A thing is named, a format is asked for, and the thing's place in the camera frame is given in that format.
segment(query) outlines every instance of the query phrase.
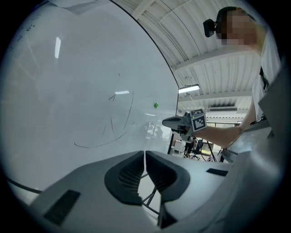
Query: fluorescent light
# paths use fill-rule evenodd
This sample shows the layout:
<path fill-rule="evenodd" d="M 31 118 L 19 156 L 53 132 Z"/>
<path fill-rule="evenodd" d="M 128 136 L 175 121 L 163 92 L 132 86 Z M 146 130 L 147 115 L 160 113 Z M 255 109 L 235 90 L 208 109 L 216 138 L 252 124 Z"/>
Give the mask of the fluorescent light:
<path fill-rule="evenodd" d="M 128 93 L 129 93 L 129 91 L 117 91 L 117 92 L 115 92 L 115 94 L 117 94 L 117 95 L 128 94 Z"/>
<path fill-rule="evenodd" d="M 189 91 L 196 91 L 196 90 L 199 90 L 200 87 L 198 84 L 196 85 L 191 85 L 191 86 L 185 86 L 185 87 L 182 87 L 179 89 L 179 94 L 180 93 L 184 93 L 184 92 L 189 92 Z"/>
<path fill-rule="evenodd" d="M 57 37 L 55 40 L 55 57 L 59 58 L 59 52 L 60 52 L 60 38 Z"/>

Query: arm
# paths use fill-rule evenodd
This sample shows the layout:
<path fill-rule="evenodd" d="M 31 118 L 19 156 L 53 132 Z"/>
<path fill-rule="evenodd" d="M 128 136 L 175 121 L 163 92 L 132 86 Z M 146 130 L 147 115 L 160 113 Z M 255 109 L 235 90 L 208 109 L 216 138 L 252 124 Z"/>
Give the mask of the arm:
<path fill-rule="evenodd" d="M 241 132 L 247 128 L 251 122 L 256 120 L 256 110 L 253 100 L 251 106 L 247 112 L 242 123 L 238 127 L 230 128 L 215 128 L 206 127 L 194 133 L 195 137 L 201 137 L 207 141 L 210 141 L 218 146 L 227 147 L 232 141 L 234 141 Z"/>

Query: office chair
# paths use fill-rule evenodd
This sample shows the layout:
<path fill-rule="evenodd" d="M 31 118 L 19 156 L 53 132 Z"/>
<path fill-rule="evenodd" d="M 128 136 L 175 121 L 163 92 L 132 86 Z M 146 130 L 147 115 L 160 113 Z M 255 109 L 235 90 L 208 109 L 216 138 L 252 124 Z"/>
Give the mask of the office chair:
<path fill-rule="evenodd" d="M 202 149 L 203 145 L 204 145 L 204 142 L 202 140 L 199 140 L 197 143 L 196 149 L 193 151 L 194 155 L 190 155 L 190 157 L 192 157 L 191 159 L 197 158 L 198 160 L 200 160 L 200 158 L 196 155 L 201 154 L 201 149 Z"/>

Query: white shirt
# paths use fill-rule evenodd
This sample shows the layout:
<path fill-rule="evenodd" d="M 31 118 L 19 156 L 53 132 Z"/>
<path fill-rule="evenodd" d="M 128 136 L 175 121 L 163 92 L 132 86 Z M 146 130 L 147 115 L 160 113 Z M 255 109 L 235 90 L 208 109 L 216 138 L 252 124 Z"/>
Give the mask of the white shirt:
<path fill-rule="evenodd" d="M 276 41 L 272 31 L 268 29 L 261 54 L 261 67 L 264 71 L 264 77 L 269 81 L 269 85 L 271 85 L 276 75 L 278 74 L 280 65 L 281 63 L 278 55 Z M 259 120 L 263 114 L 263 111 L 258 104 L 261 98 L 265 95 L 263 87 L 264 84 L 261 80 L 261 76 L 258 75 L 258 78 L 254 81 L 252 86 L 252 96 L 256 109 L 256 120 Z"/>

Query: person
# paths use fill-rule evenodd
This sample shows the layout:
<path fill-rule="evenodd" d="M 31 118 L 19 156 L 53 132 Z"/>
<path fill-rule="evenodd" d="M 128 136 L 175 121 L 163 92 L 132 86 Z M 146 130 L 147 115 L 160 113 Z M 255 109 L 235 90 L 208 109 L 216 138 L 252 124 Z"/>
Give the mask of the person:
<path fill-rule="evenodd" d="M 241 124 L 230 128 L 206 127 L 194 133 L 195 137 L 227 147 L 251 122 L 260 120 L 263 112 L 258 102 L 265 95 L 268 85 L 274 81 L 281 63 L 270 28 L 258 24 L 242 8 L 221 9 L 217 14 L 215 32 L 223 44 L 248 47 L 261 57 L 261 71 L 252 86 L 251 105 Z"/>
<path fill-rule="evenodd" d="M 192 148 L 195 148 L 196 140 L 192 138 L 192 142 L 186 142 L 185 149 L 184 149 L 184 158 L 190 158 L 190 153 Z"/>

